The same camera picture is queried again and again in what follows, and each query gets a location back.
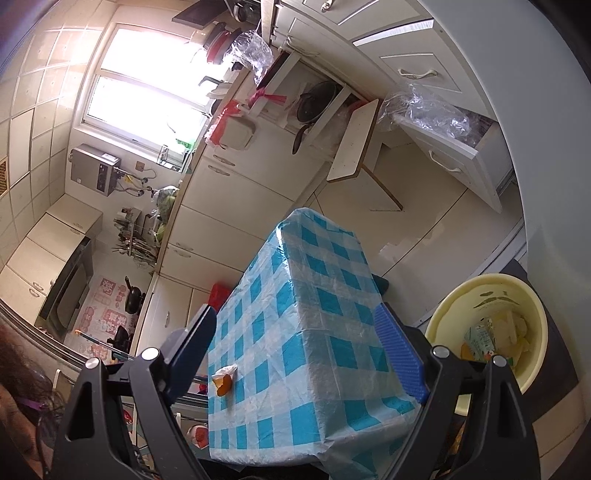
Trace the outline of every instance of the open drawer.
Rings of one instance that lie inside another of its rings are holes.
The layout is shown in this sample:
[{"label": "open drawer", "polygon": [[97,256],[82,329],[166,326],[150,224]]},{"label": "open drawer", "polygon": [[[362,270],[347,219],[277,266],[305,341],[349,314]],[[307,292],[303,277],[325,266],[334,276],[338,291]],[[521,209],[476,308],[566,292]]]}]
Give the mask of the open drawer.
[{"label": "open drawer", "polygon": [[406,119],[400,126],[433,163],[461,181],[494,211],[501,212],[499,194],[511,178],[513,162],[499,124],[494,122],[475,148],[424,130]]}]

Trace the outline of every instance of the frying pan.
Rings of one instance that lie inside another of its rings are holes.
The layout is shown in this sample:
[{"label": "frying pan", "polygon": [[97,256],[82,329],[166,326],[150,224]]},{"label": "frying pan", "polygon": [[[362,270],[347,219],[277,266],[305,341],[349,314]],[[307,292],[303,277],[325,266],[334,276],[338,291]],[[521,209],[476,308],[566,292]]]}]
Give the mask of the frying pan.
[{"label": "frying pan", "polygon": [[335,99],[340,90],[340,85],[332,80],[320,82],[314,85],[308,92],[300,96],[297,106],[297,119],[304,126],[300,128],[295,135],[292,154],[296,154],[300,149],[304,133],[322,116],[324,110]]}]

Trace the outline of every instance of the cabinet door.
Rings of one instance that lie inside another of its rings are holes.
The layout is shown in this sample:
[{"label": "cabinet door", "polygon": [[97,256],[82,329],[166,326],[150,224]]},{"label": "cabinet door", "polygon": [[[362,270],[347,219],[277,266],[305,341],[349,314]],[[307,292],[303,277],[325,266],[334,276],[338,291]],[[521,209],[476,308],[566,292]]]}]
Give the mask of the cabinet door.
[{"label": "cabinet door", "polygon": [[244,272],[265,242],[181,205],[169,243]]},{"label": "cabinet door", "polygon": [[62,195],[57,202],[51,205],[47,213],[81,233],[87,233],[103,215],[100,210],[69,195]]},{"label": "cabinet door", "polygon": [[205,156],[284,197],[298,199],[323,164],[310,156],[308,149],[292,155],[295,135],[263,118],[246,150],[207,147]]},{"label": "cabinet door", "polygon": [[351,43],[288,5],[277,8],[274,34],[273,45],[280,47],[289,36],[295,48],[368,98],[384,98],[392,90],[393,80]]},{"label": "cabinet door", "polygon": [[27,237],[49,253],[67,262],[84,235],[71,226],[46,213],[28,233]]},{"label": "cabinet door", "polygon": [[202,157],[183,205],[243,232],[266,239],[293,202]]},{"label": "cabinet door", "polygon": [[326,0],[284,1],[347,40],[421,15],[405,0],[333,0],[325,11],[322,6]]},{"label": "cabinet door", "polygon": [[160,348],[171,332],[187,326],[190,287],[160,277],[139,334],[138,354],[149,346]]},{"label": "cabinet door", "polygon": [[476,76],[462,54],[448,46],[433,20],[412,29],[395,27],[356,40],[353,44],[398,83],[418,83],[452,105],[494,118]]},{"label": "cabinet door", "polygon": [[31,287],[10,267],[4,267],[0,273],[0,298],[31,325],[35,324],[45,302],[45,295]]},{"label": "cabinet door", "polygon": [[240,270],[172,246],[166,248],[160,273],[207,291],[215,282],[233,287],[242,278]]},{"label": "cabinet door", "polygon": [[44,295],[50,291],[66,262],[24,238],[8,261],[8,266]]}]

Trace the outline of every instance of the plastic tablecloth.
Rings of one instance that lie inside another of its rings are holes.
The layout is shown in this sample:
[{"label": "plastic tablecloth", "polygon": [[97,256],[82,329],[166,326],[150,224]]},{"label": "plastic tablecloth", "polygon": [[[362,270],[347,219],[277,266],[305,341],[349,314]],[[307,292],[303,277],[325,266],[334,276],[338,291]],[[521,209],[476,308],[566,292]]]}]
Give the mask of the plastic tablecloth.
[{"label": "plastic tablecloth", "polygon": [[211,457],[379,478],[420,407],[378,340],[380,302],[352,232],[307,208],[281,222],[217,316],[209,376],[238,372],[224,397],[209,385]]}]

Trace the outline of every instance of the plastic wrap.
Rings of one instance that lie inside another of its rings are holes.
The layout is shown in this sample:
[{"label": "plastic wrap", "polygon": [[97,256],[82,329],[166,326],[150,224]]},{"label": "plastic wrap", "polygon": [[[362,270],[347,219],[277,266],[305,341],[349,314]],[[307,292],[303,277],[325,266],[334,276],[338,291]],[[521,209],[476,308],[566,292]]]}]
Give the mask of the plastic wrap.
[{"label": "plastic wrap", "polygon": [[306,208],[282,221],[217,316],[209,377],[238,371],[224,397],[209,388],[212,459],[383,476],[420,406],[375,332],[381,301],[353,233]]},{"label": "plastic wrap", "polygon": [[482,138],[479,129],[475,128],[478,123],[476,115],[467,115],[418,84],[410,83],[402,91],[388,95],[380,108],[378,125],[383,131],[392,130],[401,118],[471,147]]},{"label": "plastic wrap", "polygon": [[237,61],[254,72],[255,83],[259,83],[273,65],[273,52],[255,30],[239,35],[224,54],[223,61]]}]

